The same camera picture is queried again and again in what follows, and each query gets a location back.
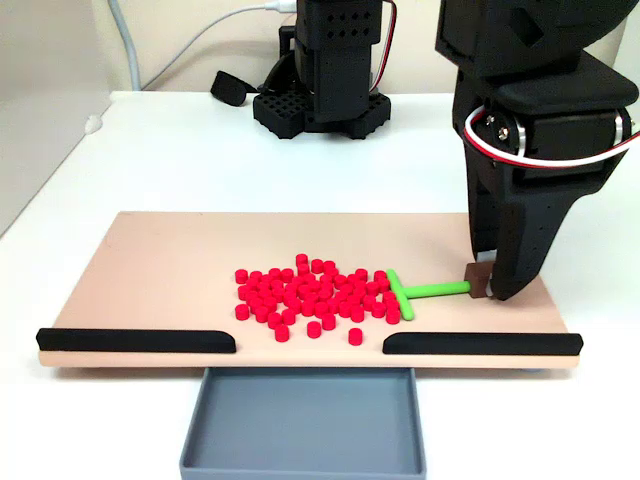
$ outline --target white cable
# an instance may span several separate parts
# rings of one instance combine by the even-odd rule
[[[467,120],[464,122],[465,133],[478,145],[487,150],[488,152],[496,155],[498,160],[504,159],[508,160],[511,163],[515,163],[523,166],[532,166],[532,167],[542,167],[542,168],[571,168],[571,167],[581,167],[583,165],[590,165],[592,163],[601,162],[608,158],[611,158],[615,155],[618,155],[622,152],[626,152],[631,148],[631,146],[635,143],[638,143],[640,137],[632,137],[630,140],[627,140],[626,143],[623,142],[616,147],[607,150],[606,152],[602,152],[598,155],[594,155],[592,157],[586,158],[577,158],[575,160],[540,160],[537,158],[528,158],[528,157],[519,157],[517,155],[512,155],[511,153],[505,152],[503,150],[497,149],[487,142],[482,140],[476,132],[473,131],[472,121],[478,115],[484,112],[484,107],[476,108],[471,115],[467,117]]]
[[[382,48],[382,57],[380,58],[380,64],[378,65],[378,72],[376,76],[373,77],[373,82],[369,86],[369,91],[373,91],[373,87],[379,82],[380,74],[382,73],[382,64],[384,63],[384,55],[387,51],[387,47],[389,46],[389,35],[391,34],[391,25],[393,25],[393,7],[391,9],[391,15],[389,16],[389,28],[387,29],[387,40]]]
[[[193,38],[191,38],[191,40],[189,40],[189,42],[187,42],[187,44],[182,47],[182,50],[180,50],[176,55],[174,55],[174,57],[169,61],[169,63],[167,63],[162,70],[160,70],[151,80],[149,80],[147,83],[144,84],[144,86],[142,87],[143,90],[146,90],[149,85],[151,85],[153,82],[155,82],[164,72],[166,72],[169,67],[171,65],[173,65],[176,60],[178,60],[178,58],[180,58],[180,56],[187,51],[187,49],[193,45],[193,43],[198,40],[198,38],[200,38],[207,30],[209,30],[211,27],[217,25],[218,23],[220,23],[223,20],[226,20],[229,17],[232,17],[233,15],[237,15],[238,13],[244,13],[244,12],[250,12],[253,10],[274,10],[280,13],[296,13],[296,1],[295,0],[281,0],[281,1],[277,1],[277,2],[267,2],[264,3],[262,5],[249,5],[247,7],[242,7],[242,8],[238,8],[236,10],[232,10],[230,12],[225,13],[224,15],[222,15],[221,17],[215,19],[213,22],[209,23],[209,25],[207,25],[206,27],[204,27],[202,30],[200,30]]]
[[[109,3],[109,9],[111,15],[116,22],[120,36],[122,37],[122,43],[124,43],[124,49],[127,52],[127,60],[129,62],[129,75],[131,76],[131,89],[134,91],[140,91],[140,69],[138,67],[138,57],[136,55],[136,46],[133,43],[127,22],[124,20],[122,10],[120,10],[120,4],[118,0],[107,0]]]

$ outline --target white table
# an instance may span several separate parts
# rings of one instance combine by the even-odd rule
[[[209,94],[113,94],[104,127],[0,240],[0,478],[179,478],[202,370],[37,360],[38,328],[53,323],[118,211],[465,211],[452,97],[392,101],[393,120],[366,141],[281,141],[250,106]],[[637,477],[639,176],[636,149],[571,210],[543,269],[584,337],[577,370],[420,373],[429,480]]]

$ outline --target cable connector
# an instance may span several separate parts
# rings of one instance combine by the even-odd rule
[[[275,10],[280,13],[296,13],[298,11],[296,0],[280,0],[278,2],[267,2],[264,4],[265,10]]]

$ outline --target metal screw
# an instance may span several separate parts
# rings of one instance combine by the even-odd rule
[[[502,127],[499,131],[498,131],[498,138],[500,140],[502,140],[503,142],[509,138],[509,129],[507,127]]]

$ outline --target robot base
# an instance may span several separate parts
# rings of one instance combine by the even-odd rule
[[[299,133],[343,133],[364,140],[391,118],[391,100],[382,94],[369,97],[369,108],[352,120],[319,123],[314,121],[310,98],[302,92],[263,93],[253,101],[253,116],[278,138],[293,138]]]

